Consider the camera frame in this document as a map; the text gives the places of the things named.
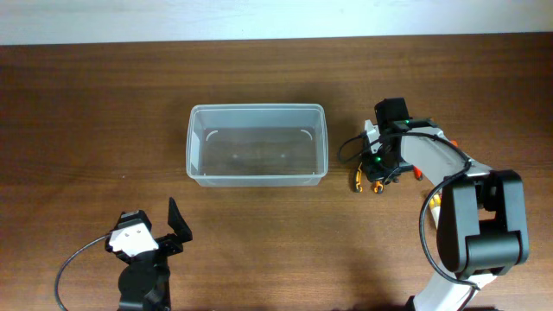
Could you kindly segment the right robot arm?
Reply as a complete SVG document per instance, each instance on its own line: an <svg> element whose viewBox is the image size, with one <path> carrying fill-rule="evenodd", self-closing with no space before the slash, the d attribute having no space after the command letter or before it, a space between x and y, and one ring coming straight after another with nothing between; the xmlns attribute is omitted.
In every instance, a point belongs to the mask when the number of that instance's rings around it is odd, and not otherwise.
<svg viewBox="0 0 553 311"><path fill-rule="evenodd" d="M403 173L433 185L422 203L418 233L434 270L408 310L463 310L498 276L530 255L524 186L513 170L495 170L462 151L430 118L410 116L403 98L374 107L360 134L358 175L376 194Z"/></svg>

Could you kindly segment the red handled side cutters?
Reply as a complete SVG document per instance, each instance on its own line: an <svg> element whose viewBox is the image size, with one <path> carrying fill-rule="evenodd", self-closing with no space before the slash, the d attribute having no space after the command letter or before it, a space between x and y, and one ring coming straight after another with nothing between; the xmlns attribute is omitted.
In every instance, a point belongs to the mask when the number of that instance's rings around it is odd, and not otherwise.
<svg viewBox="0 0 553 311"><path fill-rule="evenodd" d="M422 181L423 180L423 173L420 169L418 169L417 167L414 167L413 168L413 173L414 173L414 176L415 178L418 180L418 181ZM393 183L399 183L399 179L398 177L394 177L393 180L392 180Z"/></svg>

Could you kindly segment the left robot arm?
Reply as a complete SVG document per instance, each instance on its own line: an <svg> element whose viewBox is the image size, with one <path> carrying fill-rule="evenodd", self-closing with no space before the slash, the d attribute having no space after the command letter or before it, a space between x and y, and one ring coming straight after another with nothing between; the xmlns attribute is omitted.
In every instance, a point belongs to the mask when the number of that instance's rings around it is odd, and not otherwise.
<svg viewBox="0 0 553 311"><path fill-rule="evenodd" d="M152 236L152 224L143 210L121 213L108 234L105 250L126 263L118 278L118 308L125 311L168 311L171 275L168 258L183 252L193 233L173 198L168 199L171 233Z"/></svg>

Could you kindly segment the orange black long-nose pliers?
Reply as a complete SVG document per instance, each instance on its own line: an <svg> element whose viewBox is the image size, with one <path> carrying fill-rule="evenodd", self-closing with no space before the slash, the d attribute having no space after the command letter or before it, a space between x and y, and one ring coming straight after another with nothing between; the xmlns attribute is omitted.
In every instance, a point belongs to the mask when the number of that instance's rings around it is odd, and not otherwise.
<svg viewBox="0 0 553 311"><path fill-rule="evenodd" d="M363 164L360 163L357 167L354 175L353 175L353 191L355 193L362 193L363 187L362 187L362 174L363 171ZM371 190L375 194L381 194L384 192L384 184L381 181L373 181L371 184Z"/></svg>

